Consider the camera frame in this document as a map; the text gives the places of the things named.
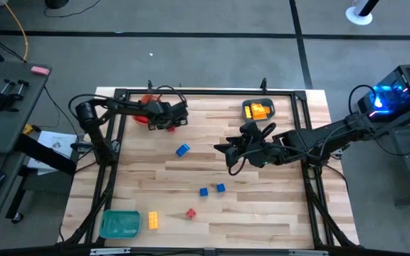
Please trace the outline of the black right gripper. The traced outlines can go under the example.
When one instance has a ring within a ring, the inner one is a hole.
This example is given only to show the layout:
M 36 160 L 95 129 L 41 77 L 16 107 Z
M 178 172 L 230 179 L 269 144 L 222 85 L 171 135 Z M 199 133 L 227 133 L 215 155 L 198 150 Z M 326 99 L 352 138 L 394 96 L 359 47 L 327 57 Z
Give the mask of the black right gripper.
M 215 144 L 214 148 L 221 153 L 225 153 L 227 167 L 233 167 L 241 157 L 255 167 L 264 167 L 267 164 L 280 166 L 285 163 L 285 150 L 279 144 L 251 138 L 241 152 L 227 151 L 230 148 L 237 149 L 240 145 L 238 140 L 232 140 L 225 144 Z

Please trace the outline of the grey plastic bin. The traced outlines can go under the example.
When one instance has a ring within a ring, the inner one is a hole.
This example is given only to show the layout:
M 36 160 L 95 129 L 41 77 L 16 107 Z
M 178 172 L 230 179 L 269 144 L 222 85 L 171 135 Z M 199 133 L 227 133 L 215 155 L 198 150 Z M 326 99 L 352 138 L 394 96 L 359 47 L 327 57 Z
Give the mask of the grey plastic bin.
M 249 106 L 251 107 L 252 103 L 258 103 L 258 104 L 262 104 L 263 106 L 268 106 L 271 109 L 271 112 L 269 115 L 267 115 L 267 119 L 260 119 L 260 120 L 254 120 L 253 118 L 251 119 L 247 119 L 246 115 L 245 115 L 245 110 L 244 107 L 245 106 Z M 275 105 L 273 103 L 273 101 L 271 99 L 268 98 L 261 98 L 261 99 L 254 99 L 254 100 L 245 100 L 242 103 L 242 118 L 245 122 L 250 122 L 250 121 L 266 121 L 269 120 L 270 118 L 272 118 L 275 115 Z

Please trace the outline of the teal plastic bin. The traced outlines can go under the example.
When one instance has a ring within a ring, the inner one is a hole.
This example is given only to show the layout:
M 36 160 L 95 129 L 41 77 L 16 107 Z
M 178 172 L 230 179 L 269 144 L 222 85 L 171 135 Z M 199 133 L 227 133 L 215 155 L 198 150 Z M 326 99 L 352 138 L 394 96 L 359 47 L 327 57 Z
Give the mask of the teal plastic bin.
M 138 236 L 142 215 L 136 210 L 106 210 L 99 225 L 105 239 L 133 239 Z

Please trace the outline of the pink eraser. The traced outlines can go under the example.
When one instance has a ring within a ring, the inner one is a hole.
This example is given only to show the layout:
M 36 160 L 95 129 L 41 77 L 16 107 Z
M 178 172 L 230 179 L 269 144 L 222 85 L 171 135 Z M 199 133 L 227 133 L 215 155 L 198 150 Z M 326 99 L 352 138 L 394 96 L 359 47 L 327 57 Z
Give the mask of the pink eraser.
M 44 75 L 44 76 L 48 76 L 51 73 L 51 71 L 48 68 L 42 68 L 42 67 L 35 66 L 35 65 L 31 68 L 31 72 L 33 74 Z

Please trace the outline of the black round base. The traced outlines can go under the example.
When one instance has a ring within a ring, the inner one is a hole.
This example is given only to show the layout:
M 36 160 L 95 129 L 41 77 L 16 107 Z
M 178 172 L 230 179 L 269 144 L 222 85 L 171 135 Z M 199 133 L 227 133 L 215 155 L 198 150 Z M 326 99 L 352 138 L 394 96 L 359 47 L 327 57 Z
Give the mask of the black round base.
M 45 0 L 48 9 L 61 9 L 69 3 L 70 0 Z

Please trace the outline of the black computer case with lights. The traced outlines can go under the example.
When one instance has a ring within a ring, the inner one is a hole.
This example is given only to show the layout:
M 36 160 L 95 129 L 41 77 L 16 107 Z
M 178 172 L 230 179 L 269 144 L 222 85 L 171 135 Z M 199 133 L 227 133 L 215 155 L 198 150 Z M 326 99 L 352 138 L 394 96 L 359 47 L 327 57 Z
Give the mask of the black computer case with lights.
M 410 110 L 410 65 L 399 65 L 358 101 L 373 122 L 389 122 Z

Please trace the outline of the white round stand base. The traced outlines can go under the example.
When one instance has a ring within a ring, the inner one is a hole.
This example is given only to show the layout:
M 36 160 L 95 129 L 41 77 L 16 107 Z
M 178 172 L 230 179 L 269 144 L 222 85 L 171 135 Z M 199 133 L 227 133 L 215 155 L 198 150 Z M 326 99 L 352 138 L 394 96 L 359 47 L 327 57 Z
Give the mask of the white round stand base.
M 373 20 L 372 11 L 379 0 L 353 0 L 352 5 L 345 11 L 348 21 L 359 26 L 369 25 Z

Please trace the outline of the black aluminium frame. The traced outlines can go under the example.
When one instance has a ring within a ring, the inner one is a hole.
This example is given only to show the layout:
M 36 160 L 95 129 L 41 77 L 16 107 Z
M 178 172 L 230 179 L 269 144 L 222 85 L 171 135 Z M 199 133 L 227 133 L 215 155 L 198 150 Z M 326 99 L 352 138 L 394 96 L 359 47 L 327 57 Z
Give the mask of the black aluminium frame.
M 306 127 L 300 95 L 256 95 L 257 90 L 202 89 L 186 92 L 189 123 L 174 132 L 149 131 L 131 117 L 125 122 L 116 184 L 110 209 L 136 210 L 142 215 L 136 238 L 106 240 L 107 246 L 215 247 L 215 248 L 313 248 L 304 181 L 299 162 L 258 169 L 246 164 L 240 174 L 229 176 L 224 155 L 213 145 L 239 135 L 241 103 L 271 98 L 276 114 L 273 134 Z M 176 150 L 190 150 L 178 157 Z M 75 175 L 61 231 L 68 239 L 90 211 L 98 166 Z M 343 233 L 359 244 L 345 181 L 337 172 L 322 171 L 330 215 Z M 219 193 L 216 185 L 226 190 Z M 200 188 L 208 188 L 201 197 Z M 196 211 L 188 218 L 186 212 Z M 159 228 L 150 230 L 148 212 L 157 211 Z

